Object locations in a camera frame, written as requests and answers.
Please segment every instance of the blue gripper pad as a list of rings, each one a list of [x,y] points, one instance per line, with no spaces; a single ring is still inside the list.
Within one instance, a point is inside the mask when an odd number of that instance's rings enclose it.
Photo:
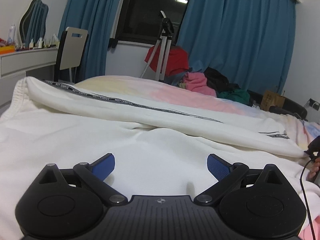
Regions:
[[[221,159],[215,154],[210,154],[207,159],[207,167],[210,173],[218,180],[222,180],[231,171],[233,171],[233,165]]]
[[[104,181],[115,168],[115,157],[108,153],[90,164],[90,167],[93,175]]]

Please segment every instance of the cardboard box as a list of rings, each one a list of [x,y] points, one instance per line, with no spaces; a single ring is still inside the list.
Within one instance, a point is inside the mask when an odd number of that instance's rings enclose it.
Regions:
[[[260,109],[264,111],[269,111],[270,106],[278,106],[282,108],[284,101],[285,97],[267,90],[263,95]]]

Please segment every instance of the pink blanket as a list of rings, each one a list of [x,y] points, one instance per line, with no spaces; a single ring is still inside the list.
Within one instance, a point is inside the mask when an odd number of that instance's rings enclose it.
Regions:
[[[317,217],[312,224],[313,224],[313,229],[315,231],[316,239],[319,240],[320,239],[320,217]],[[310,225],[308,225],[307,228],[305,228],[303,231],[300,232],[299,237],[302,240],[313,239]]]
[[[217,97],[216,91],[207,86],[207,78],[203,73],[187,72],[183,77],[183,82],[186,84],[187,90]]]

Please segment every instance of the white desk drawer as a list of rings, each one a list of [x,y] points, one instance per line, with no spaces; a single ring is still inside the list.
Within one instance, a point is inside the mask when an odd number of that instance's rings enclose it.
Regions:
[[[54,65],[57,49],[35,49],[10,53],[1,57],[1,77],[19,71]]]
[[[0,107],[10,103],[16,83],[25,76],[26,73],[21,73],[0,79]]]

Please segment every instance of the bed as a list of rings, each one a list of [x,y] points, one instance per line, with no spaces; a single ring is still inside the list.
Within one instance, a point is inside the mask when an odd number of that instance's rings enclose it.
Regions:
[[[256,169],[274,163],[303,199],[303,150],[319,134],[315,123],[151,80],[102,76],[71,86],[27,77],[0,118],[0,238],[22,237],[15,205],[47,163],[70,168],[108,152],[116,167],[106,183],[128,199],[195,197],[217,182],[206,167],[211,153]],[[320,189],[304,185],[316,219]]]

